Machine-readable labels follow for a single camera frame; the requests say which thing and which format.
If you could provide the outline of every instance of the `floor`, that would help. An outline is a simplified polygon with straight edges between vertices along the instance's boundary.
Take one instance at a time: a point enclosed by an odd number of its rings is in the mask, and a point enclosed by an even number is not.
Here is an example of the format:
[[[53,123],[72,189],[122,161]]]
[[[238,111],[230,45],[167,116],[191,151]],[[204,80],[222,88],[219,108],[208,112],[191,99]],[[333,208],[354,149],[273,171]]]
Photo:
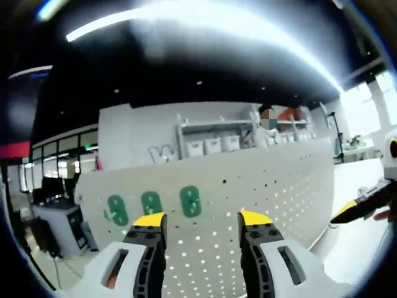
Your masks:
[[[380,177],[382,167],[379,159],[336,165],[332,213],[335,214],[347,201],[356,198],[358,188],[373,186]],[[376,222],[373,219],[360,219],[335,229],[327,229],[312,252],[323,261],[326,274],[335,281],[359,284],[369,272],[373,260],[376,263],[376,256],[380,255],[378,249],[387,226],[386,220]],[[87,250],[80,257],[54,262],[37,250],[33,237],[28,237],[28,243],[35,261],[57,289],[73,287],[83,275],[85,264],[96,255]]]

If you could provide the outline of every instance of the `shelf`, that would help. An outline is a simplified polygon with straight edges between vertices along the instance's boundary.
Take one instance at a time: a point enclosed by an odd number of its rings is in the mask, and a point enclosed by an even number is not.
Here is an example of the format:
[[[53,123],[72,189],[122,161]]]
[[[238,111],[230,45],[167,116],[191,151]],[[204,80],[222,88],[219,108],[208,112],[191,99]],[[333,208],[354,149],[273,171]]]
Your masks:
[[[202,122],[182,124],[183,133],[211,132],[214,130],[252,129],[251,120],[227,120],[222,122]]]
[[[295,125],[307,125],[308,122],[306,120],[296,120],[294,121]],[[279,120],[277,121],[277,124],[282,124],[282,125],[292,125],[292,121],[290,120]]]

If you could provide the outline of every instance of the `white wall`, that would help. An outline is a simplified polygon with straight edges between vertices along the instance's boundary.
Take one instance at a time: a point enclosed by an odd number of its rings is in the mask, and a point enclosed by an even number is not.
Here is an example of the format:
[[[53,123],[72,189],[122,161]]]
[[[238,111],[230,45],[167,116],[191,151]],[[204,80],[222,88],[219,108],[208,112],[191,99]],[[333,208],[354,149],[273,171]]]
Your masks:
[[[177,114],[189,122],[241,119],[251,103],[188,102],[132,109],[129,104],[99,113],[99,158],[105,170],[153,164],[150,147],[176,149]]]
[[[371,133],[370,135],[363,136],[363,138],[371,138],[374,142],[375,148],[383,152],[383,138],[385,134],[393,129],[397,129],[397,125],[390,125],[390,120],[383,99],[383,94],[379,88],[378,83],[374,81],[368,86],[371,90],[375,106],[377,107],[381,129],[377,132]],[[349,134],[347,119],[344,115],[341,101],[339,99],[336,101],[332,101],[329,104],[326,104],[325,107],[327,108],[328,113],[335,112],[339,130],[344,134],[344,138],[354,137],[353,135],[350,136]],[[332,129],[328,130],[326,128],[326,123],[320,108],[312,110],[311,114],[313,118],[314,129],[318,137],[331,137],[332,139],[335,139],[337,137],[336,129],[332,118],[330,118]]]

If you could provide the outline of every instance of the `white pegboard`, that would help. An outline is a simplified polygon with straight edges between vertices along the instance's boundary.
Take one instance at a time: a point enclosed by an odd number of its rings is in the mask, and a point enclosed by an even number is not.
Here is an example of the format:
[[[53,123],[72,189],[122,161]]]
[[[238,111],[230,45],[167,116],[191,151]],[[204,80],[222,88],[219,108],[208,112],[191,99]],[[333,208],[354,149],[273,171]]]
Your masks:
[[[167,270],[163,297],[239,297],[245,294],[240,268],[237,213],[268,214],[285,238],[310,247],[331,218],[334,196],[332,145],[328,138],[189,158],[163,165],[84,174],[81,196],[100,249],[120,241],[143,215],[141,195],[156,191],[167,223]],[[202,213],[182,213],[180,190],[194,185]],[[118,227],[104,218],[107,198],[121,196],[130,218]]]

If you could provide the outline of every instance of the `ceiling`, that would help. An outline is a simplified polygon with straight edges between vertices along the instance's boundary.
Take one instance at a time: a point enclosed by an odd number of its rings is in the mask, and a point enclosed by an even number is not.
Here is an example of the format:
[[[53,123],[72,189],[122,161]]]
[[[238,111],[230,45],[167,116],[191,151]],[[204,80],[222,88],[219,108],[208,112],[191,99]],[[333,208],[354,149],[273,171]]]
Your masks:
[[[38,102],[36,113],[32,108],[34,142],[96,123],[99,109],[125,102],[133,107],[187,101],[314,107],[318,101],[338,98],[331,84],[299,59],[293,48],[214,30],[126,21],[71,43],[65,39],[67,33],[92,20],[141,3],[70,0],[55,17],[41,24],[32,18],[38,2],[30,5],[30,10],[19,9],[18,19],[24,21],[17,22],[17,27],[1,16],[5,36],[9,37],[6,33],[13,28],[19,33],[13,40],[7,39],[8,52],[2,50],[3,78],[27,68],[53,65],[48,74],[20,80],[24,81],[21,84],[38,82],[31,98]],[[332,1],[245,1],[244,8],[293,37],[343,88],[371,80],[383,67],[378,63],[349,76],[379,54]]]

